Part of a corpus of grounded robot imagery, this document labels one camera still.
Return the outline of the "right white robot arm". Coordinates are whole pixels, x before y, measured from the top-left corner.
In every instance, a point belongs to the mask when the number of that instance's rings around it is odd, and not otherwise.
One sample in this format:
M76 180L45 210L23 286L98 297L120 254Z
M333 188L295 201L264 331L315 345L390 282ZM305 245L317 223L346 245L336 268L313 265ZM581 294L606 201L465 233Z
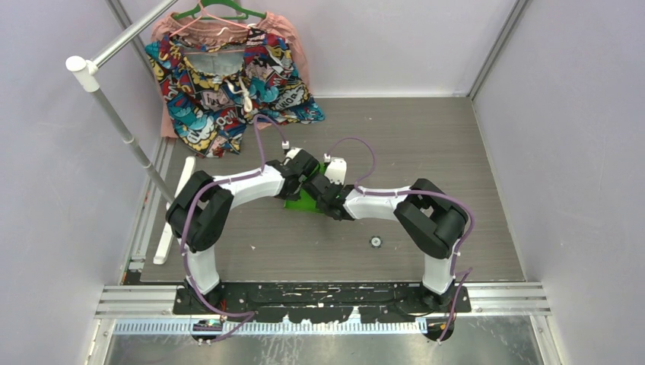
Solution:
M424 306L441 312L452 301L456 255L472 232L472 212L428 179L397 189L368 189L333 183L316 173L303 190L325 215L337 221L397 221L424 254Z

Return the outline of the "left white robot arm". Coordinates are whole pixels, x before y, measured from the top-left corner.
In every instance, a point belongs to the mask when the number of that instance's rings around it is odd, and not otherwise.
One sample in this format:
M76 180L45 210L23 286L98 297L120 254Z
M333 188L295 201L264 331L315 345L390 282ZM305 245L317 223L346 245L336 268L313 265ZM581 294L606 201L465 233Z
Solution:
M180 242L186 281L194 291L192 304L204 314L222 302L214 245L221 238L230 211L261 198L298 200L304 180L319 170L319 161L301 148L283 160L229 176L194 172L166 213L166 222Z

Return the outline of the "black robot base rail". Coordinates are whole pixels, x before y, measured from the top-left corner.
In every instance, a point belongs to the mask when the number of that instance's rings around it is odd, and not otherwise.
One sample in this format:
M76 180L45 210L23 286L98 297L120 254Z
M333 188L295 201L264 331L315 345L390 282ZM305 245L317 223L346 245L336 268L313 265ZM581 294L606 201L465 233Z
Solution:
M188 283L176 289L175 315L211 315L212 308L240 322L247 312L257 322L312 324L347 322L356 311L362 323L410 322L417 317L469 313L465 287L451 284L436 296L420 282L222 282L205 295L204 305Z

